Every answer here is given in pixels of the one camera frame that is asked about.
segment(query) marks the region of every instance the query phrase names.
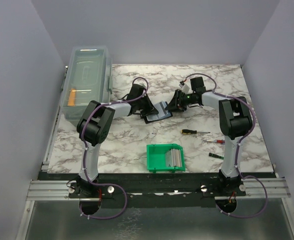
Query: bolt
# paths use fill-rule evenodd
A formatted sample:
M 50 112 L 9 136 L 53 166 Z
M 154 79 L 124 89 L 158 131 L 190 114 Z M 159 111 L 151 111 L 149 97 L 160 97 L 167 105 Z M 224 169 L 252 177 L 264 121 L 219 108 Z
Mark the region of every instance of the bolt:
M 115 188 L 113 186 L 109 186 L 107 191 L 111 194 L 115 191 Z
M 241 184 L 239 186 L 240 191 L 244 192 L 246 190 L 246 186 L 244 186 L 243 184 Z
M 69 192 L 70 194 L 73 194 L 73 193 L 75 192 L 75 189 L 69 187 L 69 188 L 68 188 L 68 192 Z
M 203 192 L 203 193 L 206 193 L 207 192 L 207 187 L 205 186 L 205 185 L 202 185 L 201 187 L 200 187 L 200 189 L 201 189 L 201 192 Z

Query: container lid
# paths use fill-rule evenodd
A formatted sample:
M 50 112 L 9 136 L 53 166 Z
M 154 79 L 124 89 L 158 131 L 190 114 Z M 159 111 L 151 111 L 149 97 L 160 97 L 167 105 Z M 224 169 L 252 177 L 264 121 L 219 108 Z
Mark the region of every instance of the container lid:
M 100 102 L 105 81 L 107 49 L 76 47 L 70 58 L 61 106 L 87 106 L 91 100 Z

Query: clear plastic box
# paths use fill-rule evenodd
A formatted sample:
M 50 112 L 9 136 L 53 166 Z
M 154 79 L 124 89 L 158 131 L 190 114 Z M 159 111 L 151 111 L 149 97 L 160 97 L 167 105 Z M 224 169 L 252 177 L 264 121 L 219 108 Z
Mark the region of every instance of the clear plastic box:
M 60 107 L 67 121 L 77 126 L 88 103 L 108 103 L 112 91 L 111 57 L 105 46 L 74 47 Z

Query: screwdriver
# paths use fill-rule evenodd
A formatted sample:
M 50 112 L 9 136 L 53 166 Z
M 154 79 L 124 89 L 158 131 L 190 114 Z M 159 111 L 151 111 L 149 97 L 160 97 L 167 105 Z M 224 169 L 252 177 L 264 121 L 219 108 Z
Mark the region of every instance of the screwdriver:
M 224 140 L 203 140 L 203 141 L 207 143 L 218 143 L 218 144 L 224 144 L 226 142 Z
M 213 157 L 213 158 L 216 158 L 216 159 L 224 159 L 223 156 L 219 156 L 219 155 L 211 153 L 211 152 L 209 153 L 209 157 Z
M 182 129 L 182 134 L 209 134 L 209 131 L 195 131 L 195 130 L 189 130 L 189 129 Z

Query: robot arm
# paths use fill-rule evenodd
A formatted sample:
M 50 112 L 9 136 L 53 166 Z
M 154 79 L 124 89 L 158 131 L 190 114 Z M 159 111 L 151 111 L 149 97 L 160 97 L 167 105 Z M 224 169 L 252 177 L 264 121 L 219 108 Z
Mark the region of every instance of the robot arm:
M 86 149 L 87 151 L 84 151 L 83 159 L 86 162 L 86 172 L 90 181 L 95 180 L 98 176 L 100 145 L 106 139 L 113 119 L 129 116 L 136 111 L 140 111 L 141 118 L 145 118 L 148 115 L 158 114 L 158 111 L 152 105 L 147 94 L 138 100 L 132 101 L 133 99 L 142 96 L 145 90 L 144 86 L 133 84 L 126 98 L 126 101 L 129 101 L 130 103 L 127 103 L 124 100 L 123 103 L 103 107 L 100 106 L 101 103 L 96 101 L 91 101 L 88 104 L 78 122 L 77 132 L 79 133 L 79 138 L 82 139 L 81 134 L 86 125 L 86 121 L 90 118 L 93 111 L 98 108 L 97 112 L 90 119 L 84 133 L 84 140 L 87 142 L 88 149 Z M 81 163 L 79 175 L 82 179 L 87 181 L 83 166 L 84 161 Z
M 100 105 L 96 101 L 91 101 L 86 108 L 81 120 L 78 123 L 77 131 L 80 134 L 88 119 L 88 116 Z M 95 180 L 98 176 L 98 157 L 101 143 L 106 139 L 111 122 L 113 119 L 126 117 L 130 115 L 131 105 L 129 103 L 120 103 L 111 105 L 109 107 L 102 107 L 98 111 L 96 118 L 93 118 L 86 129 L 85 140 L 88 143 L 88 150 L 85 154 L 86 169 L 88 177 L 91 181 Z M 81 161 L 80 177 L 86 179 L 83 161 Z
M 185 94 L 181 90 L 176 90 L 166 110 L 184 112 L 189 105 L 199 104 L 219 111 L 220 129 L 226 141 L 224 161 L 219 174 L 224 185 L 227 186 L 230 182 L 237 184 L 240 181 L 238 171 L 235 168 L 237 144 L 239 139 L 247 134 L 252 127 L 250 112 L 245 105 L 235 99 L 225 98 L 212 91 L 207 91 L 202 77 L 192 78 L 190 81 L 193 93 Z M 238 98 L 247 102 L 243 96 Z M 242 149 L 243 141 L 239 147 L 238 163 L 241 161 Z

